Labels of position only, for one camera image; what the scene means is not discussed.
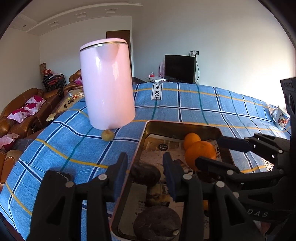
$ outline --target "white wall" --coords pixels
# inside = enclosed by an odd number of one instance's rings
[[[40,63],[47,69],[65,75],[66,81],[80,69],[79,48],[91,41],[106,38],[106,31],[131,31],[131,16],[114,16],[88,19],[72,23],[40,36]]]
[[[165,54],[198,50],[200,84],[284,104],[295,50],[258,0],[149,0],[132,20],[136,77],[158,73]]]
[[[30,88],[43,89],[39,37],[8,28],[0,40],[0,111]]]

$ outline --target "yellow stripe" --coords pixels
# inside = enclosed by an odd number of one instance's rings
[[[147,122],[148,120],[133,120],[132,122]],[[207,125],[206,123],[197,123],[197,122],[182,122],[182,123],[187,123],[187,124],[194,124],[194,125],[200,125],[200,126],[213,126],[213,127],[232,127],[232,128],[237,128],[237,129],[245,129],[244,126],[227,126],[227,125],[218,125],[218,124],[209,124]],[[280,133],[284,133],[287,132],[290,127],[288,127],[287,130],[281,131],[281,130],[275,130],[275,129],[267,129],[267,128],[257,128],[257,127],[249,127],[247,126],[248,129],[253,129],[253,130],[260,130],[260,131],[275,131],[275,132],[280,132]]]
[[[133,92],[138,92],[138,91],[143,91],[143,90],[152,90],[152,88],[140,89],[140,90],[133,90]]]
[[[134,90],[134,92],[145,91],[145,90],[152,90],[152,88],[141,89],[141,90]],[[168,91],[180,91],[180,92],[197,93],[197,94],[198,94],[198,91],[176,90],[176,89],[168,89],[168,88],[163,88],[163,90],[168,90]],[[215,95],[215,94],[210,94],[210,93],[205,93],[205,92],[200,92],[200,94],[203,94],[203,95],[210,95],[210,96],[218,96],[218,97],[223,97],[223,98],[231,99],[230,96],[225,96],[225,95]],[[257,103],[254,103],[254,102],[252,102],[252,101],[249,101],[249,100],[242,100],[242,99],[237,99],[237,98],[232,98],[232,99],[233,99],[233,100],[242,101],[242,102],[248,102],[248,103],[251,103],[251,104],[255,104],[255,105],[259,105],[259,106],[263,106],[263,107],[266,107],[266,108],[267,108],[267,106],[265,106],[265,105],[257,104]]]
[[[79,111],[81,114],[84,114],[86,117],[88,117],[88,115],[86,113],[84,113],[83,111],[79,110],[79,109],[70,109],[70,110],[76,110]]]
[[[5,183],[7,186],[8,191],[10,192],[10,194],[13,196],[13,198],[17,201],[17,203],[30,215],[32,215],[32,212],[30,212],[21,202],[20,200],[14,195],[14,193],[12,192],[12,190],[10,189],[10,187],[8,186],[7,183]]]
[[[249,172],[252,172],[252,171],[256,171],[256,170],[258,170],[258,169],[260,169],[260,168],[266,168],[266,166],[258,166],[258,167],[254,167],[254,168],[252,168],[252,169],[243,170],[243,171],[241,171],[241,172],[242,172],[242,173],[249,173]]]
[[[147,122],[147,120],[133,120],[132,122]]]
[[[45,141],[36,138],[36,141],[39,141],[41,143],[43,143],[44,145],[46,145],[49,149],[51,149],[53,152],[55,152],[56,154],[60,155],[61,157],[65,158],[66,160],[68,159],[68,157],[66,155],[64,155],[63,153],[61,153],[60,151],[58,151],[57,149],[55,149],[54,147],[52,147],[50,144],[46,143]],[[100,168],[108,168],[108,166],[106,165],[98,165],[95,163],[91,163],[91,162],[86,162],[86,161],[79,161],[79,160],[75,160],[75,159],[70,159],[69,161],[77,163],[77,164],[81,164],[81,165],[87,165],[87,166],[93,166],[93,167],[100,167]]]

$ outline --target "bed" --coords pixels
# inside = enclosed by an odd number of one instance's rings
[[[289,124],[279,130],[270,115],[274,106],[261,100],[220,88],[183,83],[162,84],[162,98],[154,100],[152,88],[153,83],[133,86],[136,117],[128,125],[113,130],[115,138],[111,142],[104,142],[102,131],[92,128],[82,99],[30,144],[0,194],[0,212],[24,239],[29,234],[34,201],[46,170],[71,173],[80,184],[104,173],[120,152],[126,152],[130,162],[147,120],[215,126],[223,135],[237,138],[255,132],[290,138]],[[271,169],[268,162],[253,153],[231,154],[244,173]],[[107,204],[108,215],[112,215],[114,206]],[[83,203],[81,240],[86,240],[86,208]]]

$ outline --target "metal rim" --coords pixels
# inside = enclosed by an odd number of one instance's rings
[[[89,48],[95,48],[95,47],[100,47],[100,46],[103,46],[103,45],[106,45],[106,44],[127,44],[127,43],[124,43],[124,42],[106,42],[106,43],[101,43],[101,44],[93,44],[93,45],[90,45],[90,46],[87,46],[85,48],[83,48],[81,51],[83,50],[86,50],[86,49],[89,49]]]

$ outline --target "mug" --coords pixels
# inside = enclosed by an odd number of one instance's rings
[[[280,130],[283,130],[285,129],[289,119],[290,119],[290,116],[289,114],[287,113],[287,111],[285,110],[285,108],[282,108],[282,107],[277,107],[274,109],[274,111],[272,112],[272,118],[275,122],[275,125],[280,129]]]

